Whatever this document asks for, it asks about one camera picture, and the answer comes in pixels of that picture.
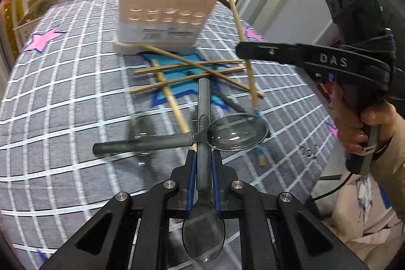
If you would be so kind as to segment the person's right hand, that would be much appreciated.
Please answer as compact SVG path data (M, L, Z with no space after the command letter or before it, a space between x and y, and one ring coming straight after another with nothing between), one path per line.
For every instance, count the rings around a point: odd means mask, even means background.
M334 123L338 129L338 139L346 151L360 152L362 144L371 136L366 133L366 126L380 127L377 142L377 148L380 148L394 136L404 122L394 105L386 101L375 104L357 115L344 104L343 96L342 88L334 83L331 107L335 112Z

